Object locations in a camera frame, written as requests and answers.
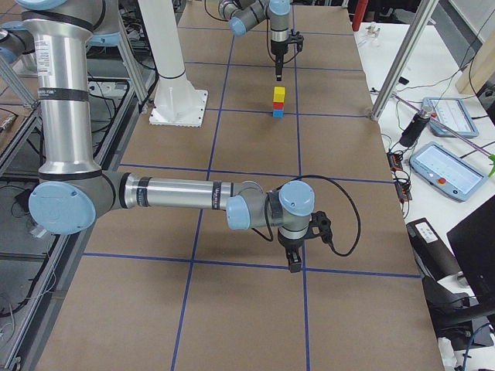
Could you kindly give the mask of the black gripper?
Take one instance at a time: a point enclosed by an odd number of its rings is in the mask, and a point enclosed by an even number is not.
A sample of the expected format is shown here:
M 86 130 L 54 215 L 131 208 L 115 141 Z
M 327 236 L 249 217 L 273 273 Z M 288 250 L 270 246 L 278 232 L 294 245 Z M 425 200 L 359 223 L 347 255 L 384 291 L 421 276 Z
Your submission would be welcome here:
M 299 256 L 299 249 L 304 244 L 304 241 L 304 237 L 293 240 L 285 237 L 281 233 L 278 234 L 278 242 L 285 249 L 285 256 L 288 261 L 288 270 L 291 273 L 300 272 L 300 270 L 302 269 L 302 261 L 301 257 Z
M 274 41 L 270 40 L 270 51 L 275 59 L 275 78 L 277 81 L 282 81 L 283 63 L 285 62 L 285 55 L 288 52 L 288 41 Z

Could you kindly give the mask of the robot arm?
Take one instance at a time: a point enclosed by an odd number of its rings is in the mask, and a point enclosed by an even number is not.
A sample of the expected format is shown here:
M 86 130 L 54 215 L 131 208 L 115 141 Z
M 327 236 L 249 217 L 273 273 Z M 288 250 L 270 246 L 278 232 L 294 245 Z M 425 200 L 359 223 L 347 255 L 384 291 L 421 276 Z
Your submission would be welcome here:
M 270 23 L 270 48 L 275 57 L 275 77 L 282 80 L 283 64 L 289 45 L 289 12 L 288 0 L 269 1 L 219 1 L 219 16 L 226 20 L 230 30 L 237 37 L 245 35 L 263 21 Z
M 29 211 L 51 233 L 70 235 L 116 209 L 136 206 L 223 210 L 232 230 L 268 228 L 285 249 L 288 268 L 302 268 L 299 248 L 309 238 L 315 194 L 293 180 L 265 192 L 256 182 L 160 179 L 120 172 L 129 141 L 120 131 L 110 165 L 94 153 L 88 91 L 87 46 L 120 26 L 116 1 L 24 1 L 22 22 L 34 38 L 45 162 Z

